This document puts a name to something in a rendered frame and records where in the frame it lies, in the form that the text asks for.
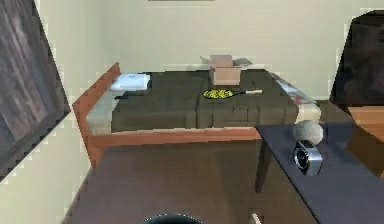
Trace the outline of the dark blue table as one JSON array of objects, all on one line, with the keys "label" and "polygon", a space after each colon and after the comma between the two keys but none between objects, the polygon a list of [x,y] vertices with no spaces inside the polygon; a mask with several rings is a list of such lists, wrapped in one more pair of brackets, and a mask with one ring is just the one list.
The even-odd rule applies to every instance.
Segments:
[{"label": "dark blue table", "polygon": [[320,173],[305,176],[293,161],[295,139],[291,125],[258,126],[257,131],[318,224],[384,224],[384,178],[373,174],[347,149],[367,151],[358,137],[367,132],[350,122],[322,125],[317,149],[324,158]]}]

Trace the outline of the dark wooden door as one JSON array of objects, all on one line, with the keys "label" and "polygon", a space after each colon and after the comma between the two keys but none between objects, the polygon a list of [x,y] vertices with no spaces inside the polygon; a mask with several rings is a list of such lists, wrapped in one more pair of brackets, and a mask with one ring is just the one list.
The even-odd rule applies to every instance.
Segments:
[{"label": "dark wooden door", "polygon": [[69,112],[36,0],[0,0],[0,181]]}]

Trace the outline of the open cardboard box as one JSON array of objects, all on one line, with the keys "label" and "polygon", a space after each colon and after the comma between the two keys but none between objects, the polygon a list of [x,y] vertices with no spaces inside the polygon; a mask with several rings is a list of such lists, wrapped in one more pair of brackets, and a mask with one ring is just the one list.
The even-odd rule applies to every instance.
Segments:
[{"label": "open cardboard box", "polygon": [[232,55],[210,55],[208,58],[200,57],[200,59],[209,66],[213,85],[239,85],[241,69],[252,65],[249,59],[245,57],[234,59]]}]

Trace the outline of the grey ball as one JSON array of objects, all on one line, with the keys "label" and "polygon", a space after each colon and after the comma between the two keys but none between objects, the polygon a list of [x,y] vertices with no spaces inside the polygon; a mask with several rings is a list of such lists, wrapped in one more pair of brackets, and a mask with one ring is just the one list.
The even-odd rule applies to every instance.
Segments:
[{"label": "grey ball", "polygon": [[294,126],[293,136],[297,141],[308,140],[313,144],[318,144],[324,137],[324,131],[317,122],[312,120],[303,120]]}]

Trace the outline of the wooden bed with dark blanket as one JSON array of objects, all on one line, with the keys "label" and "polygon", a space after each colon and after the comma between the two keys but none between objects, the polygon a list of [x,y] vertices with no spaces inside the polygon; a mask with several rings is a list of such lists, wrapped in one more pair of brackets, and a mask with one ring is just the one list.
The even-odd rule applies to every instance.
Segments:
[{"label": "wooden bed with dark blanket", "polygon": [[120,74],[114,64],[73,104],[92,165],[109,146],[256,140],[263,125],[319,121],[321,109],[311,99],[291,94],[291,87],[264,69],[246,69],[238,90],[260,94],[208,100],[207,70],[152,72],[149,88],[126,99],[110,89]]}]

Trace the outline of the white pillow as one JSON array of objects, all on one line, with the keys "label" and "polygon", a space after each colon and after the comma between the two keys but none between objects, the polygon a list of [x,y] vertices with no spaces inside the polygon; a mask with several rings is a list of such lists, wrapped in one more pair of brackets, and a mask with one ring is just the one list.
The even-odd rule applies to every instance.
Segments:
[{"label": "white pillow", "polygon": [[147,74],[122,74],[111,85],[114,91],[140,91],[146,90],[150,81]]}]

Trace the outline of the dark round bin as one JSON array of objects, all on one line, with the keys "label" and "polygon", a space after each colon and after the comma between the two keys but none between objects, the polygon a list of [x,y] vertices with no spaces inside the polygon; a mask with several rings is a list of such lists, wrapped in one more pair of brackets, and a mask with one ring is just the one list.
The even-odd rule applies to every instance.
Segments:
[{"label": "dark round bin", "polygon": [[184,214],[161,214],[145,219],[140,224],[203,224],[203,222]]}]

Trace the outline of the silver alarm clock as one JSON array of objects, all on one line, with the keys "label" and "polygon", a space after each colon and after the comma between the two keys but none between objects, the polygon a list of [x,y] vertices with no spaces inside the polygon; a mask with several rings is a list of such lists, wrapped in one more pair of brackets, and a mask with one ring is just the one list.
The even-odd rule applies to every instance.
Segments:
[{"label": "silver alarm clock", "polygon": [[297,168],[306,176],[318,175],[323,164],[323,157],[320,151],[309,140],[299,140],[296,142],[293,160]]}]

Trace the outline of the yellow tennis racket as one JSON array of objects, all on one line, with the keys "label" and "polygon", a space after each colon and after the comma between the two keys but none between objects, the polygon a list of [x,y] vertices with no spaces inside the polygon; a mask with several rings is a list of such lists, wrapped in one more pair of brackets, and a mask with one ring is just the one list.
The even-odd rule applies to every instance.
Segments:
[{"label": "yellow tennis racket", "polygon": [[261,89],[234,91],[228,89],[209,89],[202,92],[202,96],[206,99],[228,99],[237,95],[253,95],[262,94]]}]

